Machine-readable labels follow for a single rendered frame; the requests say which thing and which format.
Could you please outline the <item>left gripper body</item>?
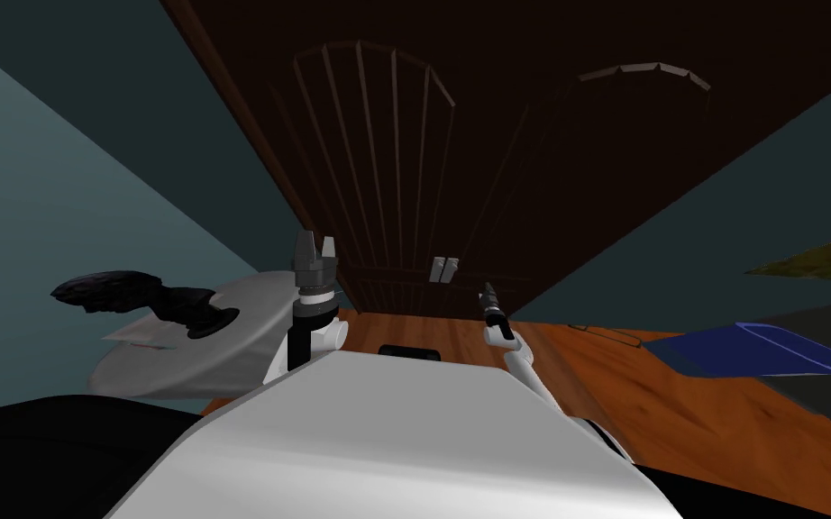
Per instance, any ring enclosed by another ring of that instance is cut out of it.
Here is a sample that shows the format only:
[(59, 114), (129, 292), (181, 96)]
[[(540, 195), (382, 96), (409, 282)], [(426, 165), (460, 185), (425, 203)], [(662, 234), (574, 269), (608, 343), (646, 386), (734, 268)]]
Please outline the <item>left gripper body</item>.
[(327, 287), (335, 283), (338, 259), (293, 259), (295, 286)]

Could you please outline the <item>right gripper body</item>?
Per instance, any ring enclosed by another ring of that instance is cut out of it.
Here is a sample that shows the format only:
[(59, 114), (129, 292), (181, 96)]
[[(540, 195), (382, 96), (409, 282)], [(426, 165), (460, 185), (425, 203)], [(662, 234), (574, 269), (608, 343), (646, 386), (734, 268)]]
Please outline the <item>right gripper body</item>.
[(479, 305), (486, 322), (498, 322), (506, 318), (500, 308), (498, 295), (489, 282), (484, 284), (483, 290), (479, 293)]

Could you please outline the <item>dark cupboard door with slats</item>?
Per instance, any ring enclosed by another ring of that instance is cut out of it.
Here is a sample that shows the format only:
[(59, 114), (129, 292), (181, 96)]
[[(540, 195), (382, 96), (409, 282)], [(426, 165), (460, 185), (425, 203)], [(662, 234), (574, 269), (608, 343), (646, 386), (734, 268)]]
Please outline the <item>dark cupboard door with slats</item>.
[[(161, 0), (301, 219), (334, 236), (363, 312), (513, 312), (544, 279), (519, 246), (539, 111), (480, 0)], [(432, 259), (457, 258), (449, 284)]]

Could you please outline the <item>dark brown wooden cupboard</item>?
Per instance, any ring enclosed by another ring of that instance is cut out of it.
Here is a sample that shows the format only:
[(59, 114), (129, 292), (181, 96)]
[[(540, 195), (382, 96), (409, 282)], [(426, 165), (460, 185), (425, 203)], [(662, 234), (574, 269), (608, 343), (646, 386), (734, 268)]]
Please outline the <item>dark brown wooden cupboard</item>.
[(547, 289), (831, 94), (831, 0), (160, 0), (362, 312)]

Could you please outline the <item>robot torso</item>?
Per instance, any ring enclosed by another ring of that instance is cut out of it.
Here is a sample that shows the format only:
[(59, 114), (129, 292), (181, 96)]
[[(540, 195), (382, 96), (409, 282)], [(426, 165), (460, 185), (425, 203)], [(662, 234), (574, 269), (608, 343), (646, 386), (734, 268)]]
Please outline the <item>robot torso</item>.
[(199, 420), (105, 519), (681, 519), (496, 368), (332, 351)]

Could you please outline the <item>plain dark cupboard door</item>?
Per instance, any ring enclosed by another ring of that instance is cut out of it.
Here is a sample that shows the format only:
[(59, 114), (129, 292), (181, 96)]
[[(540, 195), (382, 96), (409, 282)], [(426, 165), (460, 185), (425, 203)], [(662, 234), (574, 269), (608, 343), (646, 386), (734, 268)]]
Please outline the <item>plain dark cupboard door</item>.
[(831, 0), (480, 1), (542, 125), (521, 308), (831, 92)]

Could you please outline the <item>blue box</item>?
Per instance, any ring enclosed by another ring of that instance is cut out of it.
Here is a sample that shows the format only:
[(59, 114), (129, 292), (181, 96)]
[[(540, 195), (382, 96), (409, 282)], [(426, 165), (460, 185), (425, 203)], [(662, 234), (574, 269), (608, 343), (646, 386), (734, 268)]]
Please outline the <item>blue box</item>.
[(831, 348), (787, 329), (737, 322), (646, 341), (643, 348), (694, 378), (831, 375)]

